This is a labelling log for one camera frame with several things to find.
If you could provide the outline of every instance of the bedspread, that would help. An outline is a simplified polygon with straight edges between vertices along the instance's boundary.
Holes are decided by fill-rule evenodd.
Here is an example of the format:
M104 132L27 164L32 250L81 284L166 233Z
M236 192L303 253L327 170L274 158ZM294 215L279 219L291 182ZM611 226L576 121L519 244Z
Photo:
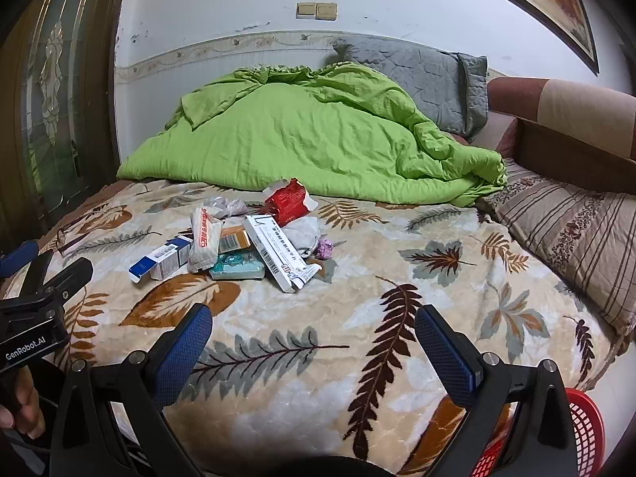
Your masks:
M190 227L212 195L258 192L200 183L137 183L60 230L48 277L79 256L92 281L66 306L71 342L55 355L110 364L147 350L194 302L212 336L179 401L164 410L202 468L247 475L292 457L340 454L399 475L421 473L459 424L417 343L413 316L431 303L478 350L504 361L555 360L586 388L617 340L505 227L474 208L322 198L313 214L333 258L296 294L265 280L213 281L180 269L136 285L129 265ZM18 294L25 270L9 287Z

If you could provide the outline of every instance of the teal box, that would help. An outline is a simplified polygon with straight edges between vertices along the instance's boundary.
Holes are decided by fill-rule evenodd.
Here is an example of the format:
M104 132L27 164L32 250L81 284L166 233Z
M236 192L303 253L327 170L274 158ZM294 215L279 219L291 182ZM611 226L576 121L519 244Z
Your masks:
M259 280L265 277L265 264L256 249L220 254L210 269L213 280Z

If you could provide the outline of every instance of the screw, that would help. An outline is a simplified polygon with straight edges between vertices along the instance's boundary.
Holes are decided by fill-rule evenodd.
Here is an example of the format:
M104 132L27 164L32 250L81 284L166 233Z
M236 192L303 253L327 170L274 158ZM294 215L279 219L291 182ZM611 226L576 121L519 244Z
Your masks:
M546 368L549 372L555 372L557 370L557 364L550 359L546 359L543 361L543 367Z
M140 364L144 360L145 360L145 352L142 352L141 350L137 350L136 352L132 352L128 356L128 362L130 362L131 364Z
M493 352L486 352L481 356L481 358L483 358L483 361L489 366L497 366L500 361L497 353Z
M82 359L78 359L71 364L71 371L79 372L84 368L86 368L86 361Z

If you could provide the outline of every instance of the gray pillow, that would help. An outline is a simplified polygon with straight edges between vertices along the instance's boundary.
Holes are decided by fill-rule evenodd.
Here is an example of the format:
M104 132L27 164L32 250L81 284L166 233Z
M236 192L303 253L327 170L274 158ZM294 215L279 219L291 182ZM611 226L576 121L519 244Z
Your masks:
M471 138L488 119L488 60L389 38L340 37L334 50L397 82L424 116L447 133Z

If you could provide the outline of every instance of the hand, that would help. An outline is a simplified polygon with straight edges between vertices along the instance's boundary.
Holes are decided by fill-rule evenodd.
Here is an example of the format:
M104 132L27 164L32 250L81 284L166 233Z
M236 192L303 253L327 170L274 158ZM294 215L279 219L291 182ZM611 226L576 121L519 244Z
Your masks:
M39 438L45 430L44 416L39 407L39 394L33 386L33 377L27 366L18 370L18 378L15 379L15 397L22 407L14 417L0 405L0 427L15 428L32 440Z

